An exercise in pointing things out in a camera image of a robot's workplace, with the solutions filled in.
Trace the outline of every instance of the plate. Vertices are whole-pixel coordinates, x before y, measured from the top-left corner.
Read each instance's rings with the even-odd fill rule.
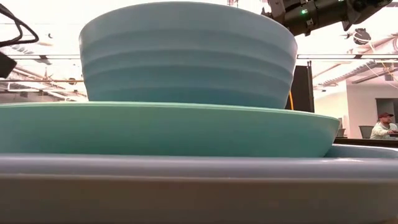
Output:
[[[178,103],[0,105],[0,152],[323,157],[335,118]]]
[[[283,109],[296,54],[294,36],[272,19],[197,2],[124,7],[80,33],[90,101]]]
[[[379,223],[396,159],[0,155],[2,223]]]

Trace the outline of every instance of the light blue bowl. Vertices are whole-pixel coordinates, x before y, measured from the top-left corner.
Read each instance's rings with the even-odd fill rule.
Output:
[[[1,153],[323,157],[335,118],[180,103],[0,105]]]
[[[194,2],[129,6],[80,34],[91,101],[284,108],[297,44],[272,19]]]

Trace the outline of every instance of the black cable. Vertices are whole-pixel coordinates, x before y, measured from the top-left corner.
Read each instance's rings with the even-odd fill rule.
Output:
[[[8,10],[5,6],[3,6],[2,4],[0,4],[0,14],[3,14],[6,17],[12,19],[15,22],[15,25],[19,31],[19,35],[17,37],[15,37],[11,40],[0,42],[0,47],[10,46],[10,45],[14,45],[14,44],[31,44],[31,43],[36,43],[37,41],[39,41],[39,36],[26,23],[22,22],[20,19],[15,17],[13,15],[13,13],[10,10]],[[22,36],[23,36],[23,31],[21,29],[21,26],[25,27],[25,29],[27,29],[34,36],[34,39],[21,40]]]
[[[6,8],[5,6],[3,6],[2,4],[0,4],[0,11],[2,11],[2,12],[7,12],[7,13],[13,15],[13,13],[10,12],[10,10],[8,10],[8,8]],[[18,22],[15,22],[15,25],[16,25],[16,27],[17,27],[17,29],[18,29],[19,35],[18,35],[16,38],[14,38],[14,39],[0,42],[0,44],[14,43],[14,42],[17,42],[18,40],[21,40],[21,39],[22,39],[23,32],[22,32],[22,29],[21,29],[21,24],[18,23]]]

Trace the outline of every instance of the man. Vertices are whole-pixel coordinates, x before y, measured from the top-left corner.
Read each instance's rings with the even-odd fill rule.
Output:
[[[397,139],[390,137],[390,134],[397,134],[398,128],[395,124],[391,123],[393,114],[382,113],[379,115],[379,122],[373,127],[371,139]]]

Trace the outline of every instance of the chair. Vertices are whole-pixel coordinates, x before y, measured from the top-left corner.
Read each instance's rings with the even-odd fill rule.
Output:
[[[337,132],[336,138],[342,138],[342,137],[344,137],[344,132],[345,132],[345,131],[346,131],[345,128],[340,128],[340,129],[338,130],[338,132]]]
[[[362,125],[359,126],[359,130],[361,130],[363,139],[370,139],[372,134],[373,126]]]

